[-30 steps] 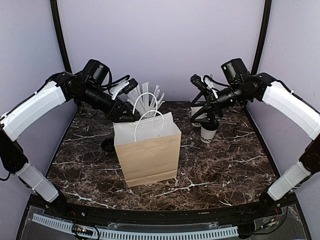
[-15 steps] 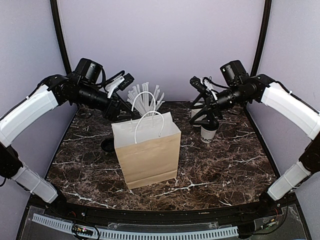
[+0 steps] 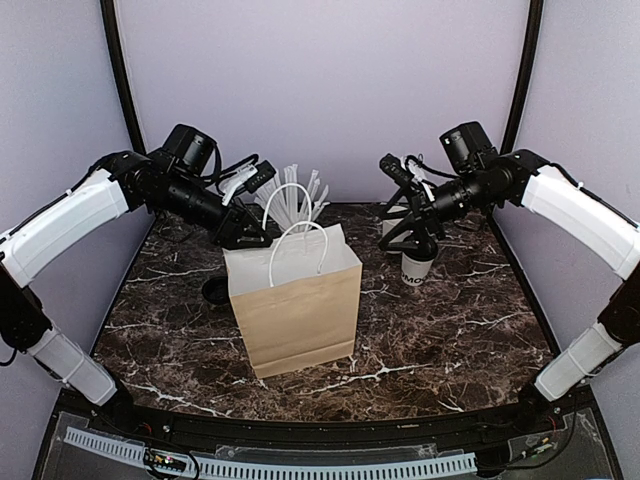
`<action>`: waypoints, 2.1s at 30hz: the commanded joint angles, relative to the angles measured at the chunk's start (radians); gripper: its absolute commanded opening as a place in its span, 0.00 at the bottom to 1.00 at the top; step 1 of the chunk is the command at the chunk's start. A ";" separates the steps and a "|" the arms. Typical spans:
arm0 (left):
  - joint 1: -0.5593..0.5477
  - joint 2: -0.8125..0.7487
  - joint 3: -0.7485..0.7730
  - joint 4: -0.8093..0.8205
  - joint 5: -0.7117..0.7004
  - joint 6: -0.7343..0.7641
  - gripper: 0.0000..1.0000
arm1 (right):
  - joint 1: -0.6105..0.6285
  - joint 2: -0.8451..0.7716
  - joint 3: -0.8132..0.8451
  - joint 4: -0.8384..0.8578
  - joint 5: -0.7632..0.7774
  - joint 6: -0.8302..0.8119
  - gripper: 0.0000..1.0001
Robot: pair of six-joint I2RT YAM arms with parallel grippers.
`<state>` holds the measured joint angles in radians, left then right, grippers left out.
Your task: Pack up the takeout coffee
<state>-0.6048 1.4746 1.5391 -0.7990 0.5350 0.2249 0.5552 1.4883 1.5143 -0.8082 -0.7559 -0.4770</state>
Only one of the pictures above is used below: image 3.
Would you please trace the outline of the white paper coffee cup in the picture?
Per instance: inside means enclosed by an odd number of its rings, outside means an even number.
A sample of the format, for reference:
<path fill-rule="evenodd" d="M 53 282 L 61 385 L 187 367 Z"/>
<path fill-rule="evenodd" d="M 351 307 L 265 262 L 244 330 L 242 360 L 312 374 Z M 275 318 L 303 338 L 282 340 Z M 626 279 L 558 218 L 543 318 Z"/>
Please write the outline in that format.
<path fill-rule="evenodd" d="M 409 253 L 402 254 L 401 280 L 409 286 L 422 285 L 431 269 L 433 259 L 427 259 Z"/>

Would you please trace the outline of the brown paper bag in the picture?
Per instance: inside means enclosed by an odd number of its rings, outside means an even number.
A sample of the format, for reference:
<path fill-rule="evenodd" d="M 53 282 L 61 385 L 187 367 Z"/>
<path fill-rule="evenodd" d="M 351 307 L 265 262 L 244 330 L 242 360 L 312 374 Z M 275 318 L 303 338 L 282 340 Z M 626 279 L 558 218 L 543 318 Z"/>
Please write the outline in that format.
<path fill-rule="evenodd" d="M 268 248 L 226 250 L 228 292 L 255 375 L 353 354 L 362 263 L 340 224 L 304 221 Z"/>

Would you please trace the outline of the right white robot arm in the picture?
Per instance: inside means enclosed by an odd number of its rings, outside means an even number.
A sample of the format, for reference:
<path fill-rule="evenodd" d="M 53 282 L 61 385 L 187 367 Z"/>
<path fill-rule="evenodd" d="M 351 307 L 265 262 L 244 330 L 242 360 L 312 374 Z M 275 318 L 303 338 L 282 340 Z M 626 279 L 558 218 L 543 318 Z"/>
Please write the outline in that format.
<path fill-rule="evenodd" d="M 548 403 L 565 396 L 626 348 L 639 341 L 639 225 L 575 180 L 561 165 L 526 149 L 499 153 L 477 121 L 442 134 L 453 167 L 434 186 L 431 168 L 415 155 L 385 155 L 381 171 L 398 189 L 380 216 L 396 225 L 379 242 L 382 250 L 429 261 L 438 252 L 444 223 L 473 209 L 511 203 L 549 220 L 599 256 L 621 279 L 595 323 L 547 364 L 519 394 L 510 413 L 521 434 L 549 416 Z"/>

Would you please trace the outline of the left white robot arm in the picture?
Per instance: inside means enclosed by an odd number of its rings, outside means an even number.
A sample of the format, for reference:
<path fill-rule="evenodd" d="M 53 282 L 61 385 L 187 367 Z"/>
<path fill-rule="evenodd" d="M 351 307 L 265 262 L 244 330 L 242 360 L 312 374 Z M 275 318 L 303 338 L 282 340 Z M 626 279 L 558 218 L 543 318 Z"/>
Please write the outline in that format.
<path fill-rule="evenodd" d="M 141 207 L 202 227 L 227 250 L 268 247 L 271 237 L 239 197 L 274 175 L 256 154 L 223 168 L 216 141 L 184 124 L 149 153 L 121 151 L 97 160 L 73 187 L 2 233 L 2 340 L 102 408 L 103 421 L 117 434 L 134 435 L 141 415 L 126 402 L 126 388 L 54 325 L 31 283 L 88 234 Z"/>

